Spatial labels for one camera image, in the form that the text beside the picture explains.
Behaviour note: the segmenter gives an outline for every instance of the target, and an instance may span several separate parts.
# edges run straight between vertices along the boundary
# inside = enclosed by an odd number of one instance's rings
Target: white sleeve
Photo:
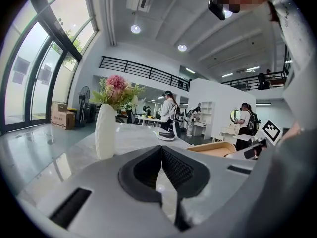
[[[161,113],[161,116],[165,116],[165,115],[167,115],[167,114],[168,114],[168,112],[169,112],[169,106],[168,106],[168,103],[166,103],[166,102],[164,101],[164,103],[163,103],[163,107],[162,107],[162,113]]]
[[[240,120],[245,121],[246,120],[246,112],[242,111],[240,115]]]

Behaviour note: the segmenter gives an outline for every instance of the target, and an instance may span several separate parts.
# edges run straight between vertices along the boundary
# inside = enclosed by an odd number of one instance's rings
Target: white vase
[[[100,160],[111,158],[115,150],[115,110],[109,104],[102,104],[96,122],[95,143]]]

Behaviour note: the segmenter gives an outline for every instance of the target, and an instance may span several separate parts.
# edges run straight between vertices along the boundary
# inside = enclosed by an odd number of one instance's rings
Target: pink flower
[[[113,85],[115,90],[124,90],[127,87],[125,79],[118,75],[110,76],[107,81],[107,85]]]

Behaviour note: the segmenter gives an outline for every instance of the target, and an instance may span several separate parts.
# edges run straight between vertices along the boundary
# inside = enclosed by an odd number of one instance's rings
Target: black pants
[[[167,130],[168,131],[168,128],[170,127],[170,125],[172,124],[172,120],[171,119],[169,119],[167,122],[162,122],[161,123],[161,125],[160,125],[160,127],[162,128],[162,129],[165,129],[165,130]]]
[[[248,128],[244,127],[244,128],[239,129],[239,135],[250,135],[251,136],[252,132]],[[247,148],[248,145],[249,144],[247,141],[237,139],[236,149],[237,149],[237,151],[240,151],[244,148]]]

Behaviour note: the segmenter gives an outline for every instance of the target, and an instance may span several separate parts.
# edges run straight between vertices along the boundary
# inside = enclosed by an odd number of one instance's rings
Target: round mirror
[[[233,122],[235,119],[240,120],[240,111],[237,109],[232,110],[231,114],[230,114],[230,119]]]

